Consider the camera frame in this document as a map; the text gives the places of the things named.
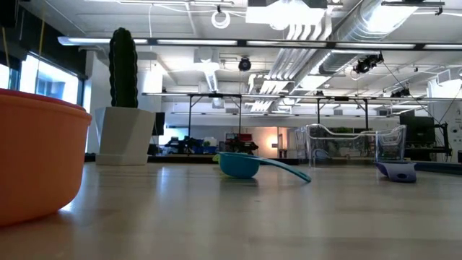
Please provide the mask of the silver air duct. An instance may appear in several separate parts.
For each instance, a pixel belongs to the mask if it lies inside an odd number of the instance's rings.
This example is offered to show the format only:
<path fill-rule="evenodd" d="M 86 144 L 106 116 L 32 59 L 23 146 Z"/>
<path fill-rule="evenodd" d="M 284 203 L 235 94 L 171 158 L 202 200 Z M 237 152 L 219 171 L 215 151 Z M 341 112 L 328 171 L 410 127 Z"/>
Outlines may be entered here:
<path fill-rule="evenodd" d="M 382 5 L 387 0 L 363 0 L 331 35 L 332 41 L 372 42 L 381 41 L 391 34 L 416 11 L 417 6 Z M 335 74 L 351 62 L 357 54 L 319 52 L 318 72 Z"/>

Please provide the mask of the purple measuring cup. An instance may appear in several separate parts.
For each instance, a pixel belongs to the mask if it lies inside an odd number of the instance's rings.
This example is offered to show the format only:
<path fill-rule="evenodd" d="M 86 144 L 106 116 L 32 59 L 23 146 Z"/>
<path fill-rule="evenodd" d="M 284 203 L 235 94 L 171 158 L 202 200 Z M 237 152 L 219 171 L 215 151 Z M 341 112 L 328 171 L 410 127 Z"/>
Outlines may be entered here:
<path fill-rule="evenodd" d="M 416 183 L 415 164 L 412 162 L 376 162 L 377 169 L 390 181 L 397 183 Z"/>

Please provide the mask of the green cactus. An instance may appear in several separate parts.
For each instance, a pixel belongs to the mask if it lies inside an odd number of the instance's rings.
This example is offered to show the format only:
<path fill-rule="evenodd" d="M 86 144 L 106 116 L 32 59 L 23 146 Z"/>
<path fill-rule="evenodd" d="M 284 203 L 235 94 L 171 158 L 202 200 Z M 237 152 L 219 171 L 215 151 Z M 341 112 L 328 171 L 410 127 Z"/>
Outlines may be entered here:
<path fill-rule="evenodd" d="M 110 96 L 113 107 L 138 108 L 136 45 L 129 30 L 120 27 L 110 39 Z"/>

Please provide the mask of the black wall panel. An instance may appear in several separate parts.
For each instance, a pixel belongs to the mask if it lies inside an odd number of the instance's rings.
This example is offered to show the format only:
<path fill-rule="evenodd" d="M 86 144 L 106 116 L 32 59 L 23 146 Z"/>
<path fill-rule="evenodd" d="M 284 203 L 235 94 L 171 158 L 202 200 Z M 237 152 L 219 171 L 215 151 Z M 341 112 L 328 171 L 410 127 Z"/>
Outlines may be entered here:
<path fill-rule="evenodd" d="M 165 113 L 157 112 L 154 120 L 153 136 L 162 136 L 164 134 Z"/>

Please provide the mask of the black aluminium table frame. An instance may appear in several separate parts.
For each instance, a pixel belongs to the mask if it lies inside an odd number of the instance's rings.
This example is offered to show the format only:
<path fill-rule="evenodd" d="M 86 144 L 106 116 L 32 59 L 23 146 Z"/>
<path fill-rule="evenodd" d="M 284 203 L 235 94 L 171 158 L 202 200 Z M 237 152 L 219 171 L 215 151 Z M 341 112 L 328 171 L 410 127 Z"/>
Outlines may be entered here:
<path fill-rule="evenodd" d="M 167 164 L 217 164 L 213 161 L 213 155 L 168 155 L 168 156 L 153 156 L 149 155 L 148 163 L 167 163 Z M 275 158 L 276 161 L 300 167 L 304 173 L 309 173 L 310 170 L 315 168 L 375 168 L 377 162 L 372 159 L 324 159 L 316 160 L 312 165 L 307 159 L 293 159 L 293 158 Z M 428 162 L 428 161 L 393 161 L 383 160 L 381 164 L 413 164 L 415 171 L 431 172 L 431 173 L 444 173 L 456 176 L 462 176 L 462 163 L 449 163 L 449 162 Z"/>

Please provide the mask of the black monitor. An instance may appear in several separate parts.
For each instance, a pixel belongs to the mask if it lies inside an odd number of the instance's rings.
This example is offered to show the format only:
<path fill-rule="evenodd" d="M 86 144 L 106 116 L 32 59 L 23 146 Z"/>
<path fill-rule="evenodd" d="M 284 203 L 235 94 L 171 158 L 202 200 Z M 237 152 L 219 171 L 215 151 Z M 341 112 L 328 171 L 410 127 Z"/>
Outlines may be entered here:
<path fill-rule="evenodd" d="M 435 122 L 433 118 L 401 115 L 400 124 L 406 126 L 407 144 L 428 144 L 435 142 Z"/>

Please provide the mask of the clear plastic basket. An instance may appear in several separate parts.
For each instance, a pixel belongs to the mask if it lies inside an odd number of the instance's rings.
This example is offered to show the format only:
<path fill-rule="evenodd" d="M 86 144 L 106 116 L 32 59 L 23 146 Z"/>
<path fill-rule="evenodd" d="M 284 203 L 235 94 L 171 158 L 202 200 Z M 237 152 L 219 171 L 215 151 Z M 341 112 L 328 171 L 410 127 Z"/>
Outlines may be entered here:
<path fill-rule="evenodd" d="M 383 160 L 404 160 L 406 127 L 380 131 L 334 131 L 322 124 L 295 130 L 297 158 L 318 165 L 367 165 Z"/>

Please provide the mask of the orange measuring cup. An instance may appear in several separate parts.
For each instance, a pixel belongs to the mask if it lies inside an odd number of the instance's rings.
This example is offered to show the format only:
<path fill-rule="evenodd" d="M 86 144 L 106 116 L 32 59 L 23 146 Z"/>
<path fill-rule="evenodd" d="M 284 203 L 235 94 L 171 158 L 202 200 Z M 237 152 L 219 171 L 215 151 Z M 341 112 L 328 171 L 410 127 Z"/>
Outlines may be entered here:
<path fill-rule="evenodd" d="M 0 227 L 57 212 L 77 195 L 87 111 L 0 95 Z"/>

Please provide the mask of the background station frame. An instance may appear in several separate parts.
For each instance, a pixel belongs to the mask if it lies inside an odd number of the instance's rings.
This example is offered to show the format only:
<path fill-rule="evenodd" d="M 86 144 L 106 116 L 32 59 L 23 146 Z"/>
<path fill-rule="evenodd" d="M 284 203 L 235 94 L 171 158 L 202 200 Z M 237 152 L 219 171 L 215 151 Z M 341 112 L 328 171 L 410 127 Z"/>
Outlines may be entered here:
<path fill-rule="evenodd" d="M 238 129 L 238 136 L 241 135 L 242 132 L 242 104 L 243 104 L 243 95 L 242 94 L 230 94 L 230 93 L 188 93 L 186 94 L 189 97 L 189 104 L 188 104 L 188 136 L 191 137 L 191 116 L 192 116 L 192 108 L 195 106 L 196 103 L 193 104 L 193 97 L 198 96 L 200 97 L 197 101 L 199 101 L 202 97 L 207 98 L 238 98 L 239 104 L 237 105 L 239 109 L 239 129 Z"/>
<path fill-rule="evenodd" d="M 316 115 L 317 115 L 317 124 L 321 123 L 321 101 L 322 100 L 333 100 L 336 102 L 349 102 L 353 101 L 365 112 L 365 128 L 369 129 L 369 113 L 368 113 L 368 99 L 362 99 L 363 105 L 359 103 L 358 97 L 347 97 L 347 96 L 318 96 L 316 98 Z"/>

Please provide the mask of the teal measuring cup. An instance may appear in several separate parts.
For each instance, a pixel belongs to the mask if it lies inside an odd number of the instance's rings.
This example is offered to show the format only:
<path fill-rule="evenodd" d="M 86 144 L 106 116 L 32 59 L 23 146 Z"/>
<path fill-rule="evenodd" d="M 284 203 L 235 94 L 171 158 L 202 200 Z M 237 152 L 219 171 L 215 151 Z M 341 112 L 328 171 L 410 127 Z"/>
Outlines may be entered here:
<path fill-rule="evenodd" d="M 259 171 L 260 165 L 270 165 L 286 170 L 287 172 L 311 182 L 311 177 L 302 171 L 279 161 L 235 152 L 218 152 L 216 154 L 220 170 L 227 176 L 239 179 L 253 178 Z"/>

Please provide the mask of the white planter pot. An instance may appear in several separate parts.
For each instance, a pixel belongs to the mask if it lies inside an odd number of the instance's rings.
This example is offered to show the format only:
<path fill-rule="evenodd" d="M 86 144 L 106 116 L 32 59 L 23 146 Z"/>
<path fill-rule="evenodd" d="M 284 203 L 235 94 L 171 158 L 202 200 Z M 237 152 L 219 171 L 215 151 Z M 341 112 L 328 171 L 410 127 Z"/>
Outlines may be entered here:
<path fill-rule="evenodd" d="M 145 165 L 155 114 L 138 108 L 104 107 L 95 111 L 98 165 Z"/>

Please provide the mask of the overhead LED light bar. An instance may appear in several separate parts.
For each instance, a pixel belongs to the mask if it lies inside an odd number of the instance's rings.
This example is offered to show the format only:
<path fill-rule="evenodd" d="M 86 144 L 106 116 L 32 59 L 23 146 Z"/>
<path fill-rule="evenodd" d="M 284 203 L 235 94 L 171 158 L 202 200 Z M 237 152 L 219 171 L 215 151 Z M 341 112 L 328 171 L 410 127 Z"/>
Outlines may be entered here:
<path fill-rule="evenodd" d="M 290 48 L 360 51 L 462 51 L 462 43 L 392 43 L 320 40 L 226 40 L 198 38 L 136 38 L 141 46 L 211 46 L 236 48 Z"/>

